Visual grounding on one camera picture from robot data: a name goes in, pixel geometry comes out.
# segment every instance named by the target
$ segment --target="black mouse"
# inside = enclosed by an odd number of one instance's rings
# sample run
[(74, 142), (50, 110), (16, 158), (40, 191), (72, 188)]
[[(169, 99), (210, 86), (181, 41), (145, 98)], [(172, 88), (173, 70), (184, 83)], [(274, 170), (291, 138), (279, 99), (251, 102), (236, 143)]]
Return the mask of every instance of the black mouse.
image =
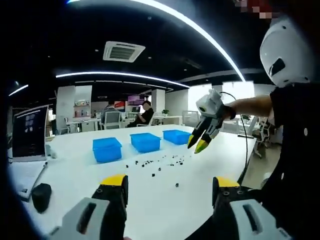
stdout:
[(51, 192), (51, 186), (46, 183), (40, 183), (32, 190), (33, 205), (38, 213), (43, 213), (48, 208)]

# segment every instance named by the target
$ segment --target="ceiling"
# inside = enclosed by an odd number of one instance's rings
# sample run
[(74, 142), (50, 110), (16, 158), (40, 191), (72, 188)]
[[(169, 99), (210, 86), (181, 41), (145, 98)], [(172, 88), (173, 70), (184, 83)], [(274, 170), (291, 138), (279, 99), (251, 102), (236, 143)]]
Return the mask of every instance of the ceiling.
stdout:
[[(259, 47), (269, 24), (253, 13), (241, 12), (232, 0), (158, 0), (184, 14), (211, 37), (233, 59), (239, 69), (261, 70)], [(98, 96), (125, 99), (128, 94), (153, 89), (176, 91), (188, 86), (239, 81), (233, 74), (206, 74), (230, 71), (233, 67), (199, 32), (185, 22), (153, 6), (132, 0), (79, 0), (66, 4), (53, 1), (47, 6), (13, 5), (15, 22), (8, 70), (13, 105), (54, 103), (60, 86), (93, 85), (92, 100)], [(130, 62), (103, 60), (106, 42), (141, 45), (145, 50)], [(154, 77), (160, 80), (81, 72), (116, 72)], [(185, 81), (190, 77), (196, 79)], [(271, 84), (263, 71), (246, 73), (246, 80)]]

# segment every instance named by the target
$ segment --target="ceiling vent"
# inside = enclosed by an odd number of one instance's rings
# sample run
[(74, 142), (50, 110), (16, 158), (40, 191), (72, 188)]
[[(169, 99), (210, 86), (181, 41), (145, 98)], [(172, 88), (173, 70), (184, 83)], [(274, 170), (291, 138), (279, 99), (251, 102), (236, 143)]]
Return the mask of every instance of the ceiling vent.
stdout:
[(145, 49), (145, 46), (107, 41), (104, 47), (103, 60), (133, 63)]

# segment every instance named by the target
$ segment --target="blue plastic bin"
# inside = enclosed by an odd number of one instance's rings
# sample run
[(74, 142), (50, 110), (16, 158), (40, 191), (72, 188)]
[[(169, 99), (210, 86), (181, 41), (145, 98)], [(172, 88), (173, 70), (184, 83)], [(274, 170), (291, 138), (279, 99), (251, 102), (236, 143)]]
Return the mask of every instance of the blue plastic bin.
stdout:
[(176, 145), (187, 144), (191, 133), (180, 130), (163, 131), (163, 138)]
[(160, 149), (160, 137), (151, 133), (131, 134), (131, 144), (139, 153), (149, 153)]
[(110, 163), (122, 158), (121, 143), (115, 137), (93, 140), (92, 150), (98, 163)]

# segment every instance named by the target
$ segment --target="black cable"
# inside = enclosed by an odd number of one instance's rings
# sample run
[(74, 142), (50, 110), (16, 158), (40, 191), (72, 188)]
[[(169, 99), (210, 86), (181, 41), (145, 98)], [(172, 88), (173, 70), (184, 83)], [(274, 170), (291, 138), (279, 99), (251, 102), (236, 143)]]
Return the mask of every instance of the black cable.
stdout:
[[(234, 98), (234, 100), (237, 100), (232, 94), (228, 93), (228, 92), (225, 92), (225, 91), (221, 91), (220, 94), (227, 94), (231, 97)], [(245, 166), (244, 166), (244, 169), (237, 181), (237, 183), (241, 186), (244, 178), (245, 178), (245, 175), (246, 175), (246, 172), (248, 170), (248, 136), (247, 136), (247, 131), (246, 131), (246, 127), (245, 127), (245, 123), (244, 123), (244, 120), (242, 119), (242, 115), (240, 115), (240, 118), (241, 118), (241, 121), (242, 121), (242, 125), (243, 125), (243, 130), (244, 130), (244, 135), (245, 135), (245, 147), (246, 147), (246, 150), (245, 150)]]

